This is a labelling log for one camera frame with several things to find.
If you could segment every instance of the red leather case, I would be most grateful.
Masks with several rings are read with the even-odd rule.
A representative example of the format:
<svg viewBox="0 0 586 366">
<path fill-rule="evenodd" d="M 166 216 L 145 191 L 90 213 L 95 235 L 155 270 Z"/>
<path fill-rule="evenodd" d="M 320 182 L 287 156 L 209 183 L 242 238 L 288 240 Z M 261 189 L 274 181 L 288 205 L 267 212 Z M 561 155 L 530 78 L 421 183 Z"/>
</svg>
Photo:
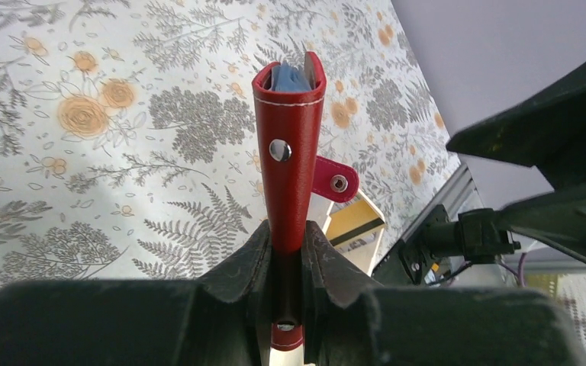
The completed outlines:
<svg viewBox="0 0 586 366">
<path fill-rule="evenodd" d="M 300 248 L 313 188 L 317 141 L 327 80 L 315 53 L 304 63 L 312 90 L 282 93 L 271 86 L 271 63 L 253 80 L 257 138 L 262 161 L 264 195 L 274 251 L 274 323 L 296 325 L 291 331 L 273 327 L 272 346 L 288 350 L 301 344 Z M 269 146 L 285 141 L 291 150 L 286 161 L 272 158 Z"/>
</svg>

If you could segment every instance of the black cable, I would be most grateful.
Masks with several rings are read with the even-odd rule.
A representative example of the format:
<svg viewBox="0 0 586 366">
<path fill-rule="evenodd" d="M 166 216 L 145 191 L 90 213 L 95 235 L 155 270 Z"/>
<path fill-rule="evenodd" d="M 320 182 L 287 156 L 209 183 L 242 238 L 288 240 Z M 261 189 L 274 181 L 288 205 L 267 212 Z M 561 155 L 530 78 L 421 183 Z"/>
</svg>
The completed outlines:
<svg viewBox="0 0 586 366">
<path fill-rule="evenodd" d="M 468 262 L 465 265 L 459 267 L 459 269 L 457 271 L 454 271 L 453 273 L 442 277 L 441 279 L 437 280 L 437 281 L 432 281 L 429 284 L 426 284 L 426 286 L 434 286 L 436 284 L 444 284 L 446 282 L 449 282 L 450 280 L 452 280 L 453 278 L 459 276 L 463 271 L 471 268 L 473 266 L 472 262 Z"/>
</svg>

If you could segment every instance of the metal rivet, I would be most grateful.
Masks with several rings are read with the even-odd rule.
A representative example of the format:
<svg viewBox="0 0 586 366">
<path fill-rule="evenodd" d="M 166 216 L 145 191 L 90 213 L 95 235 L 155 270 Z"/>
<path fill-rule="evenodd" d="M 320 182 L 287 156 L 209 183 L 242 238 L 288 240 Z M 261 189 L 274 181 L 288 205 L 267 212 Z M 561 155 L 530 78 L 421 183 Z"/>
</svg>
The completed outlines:
<svg viewBox="0 0 586 366">
<path fill-rule="evenodd" d="M 283 332 L 290 332 L 293 330 L 293 328 L 295 328 L 293 323 L 278 323 L 277 324 L 277 329 L 279 329 Z"/>
<path fill-rule="evenodd" d="M 275 139 L 269 145 L 269 151 L 273 159 L 285 162 L 291 158 L 291 147 L 284 140 Z"/>
<path fill-rule="evenodd" d="M 331 190 L 337 193 L 343 193 L 347 190 L 347 178 L 343 177 L 342 175 L 334 175 L 331 178 Z"/>
</svg>

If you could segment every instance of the screw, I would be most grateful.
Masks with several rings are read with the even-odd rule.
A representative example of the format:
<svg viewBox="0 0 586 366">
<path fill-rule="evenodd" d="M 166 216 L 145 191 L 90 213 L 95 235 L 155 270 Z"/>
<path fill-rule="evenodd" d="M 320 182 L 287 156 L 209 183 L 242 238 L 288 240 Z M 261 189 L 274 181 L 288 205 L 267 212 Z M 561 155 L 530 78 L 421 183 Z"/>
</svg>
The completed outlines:
<svg viewBox="0 0 586 366">
<path fill-rule="evenodd" d="M 277 329 L 279 329 L 283 332 L 290 332 L 293 330 L 293 328 L 295 328 L 295 326 L 292 323 L 278 323 L 277 324 Z"/>
<path fill-rule="evenodd" d="M 331 178 L 331 190 L 336 193 L 343 193 L 347 190 L 347 178 L 342 175 L 334 175 Z"/>
</svg>

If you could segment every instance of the white stitching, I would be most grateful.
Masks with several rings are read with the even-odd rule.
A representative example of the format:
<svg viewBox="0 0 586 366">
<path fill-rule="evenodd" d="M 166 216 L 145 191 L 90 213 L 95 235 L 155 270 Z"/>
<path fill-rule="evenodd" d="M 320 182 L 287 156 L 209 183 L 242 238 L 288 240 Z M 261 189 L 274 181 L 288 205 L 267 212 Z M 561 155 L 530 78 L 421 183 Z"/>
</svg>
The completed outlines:
<svg viewBox="0 0 586 366">
<path fill-rule="evenodd" d="M 273 345 L 278 345 L 280 347 L 291 347 L 292 345 L 301 345 L 302 342 L 304 342 L 304 340 L 303 339 L 300 339 L 299 341 L 296 341 L 295 343 L 291 343 L 289 345 L 280 345 L 280 344 L 274 343 L 274 342 L 273 342 Z"/>
<path fill-rule="evenodd" d="M 321 101 L 324 100 L 324 96 L 322 98 L 316 100 L 316 101 L 310 101 L 308 103 L 290 103 L 290 104 L 287 104 L 287 103 L 275 103 L 275 102 L 272 102 L 272 101 L 264 101 L 264 100 L 259 99 L 257 97 L 255 97 L 255 100 L 256 101 L 260 101 L 260 102 L 262 102 L 264 104 L 278 105 L 278 106 L 281 106 L 281 107 L 304 107 L 304 106 L 307 106 L 307 105 L 313 105 L 313 104 L 320 103 Z"/>
</svg>

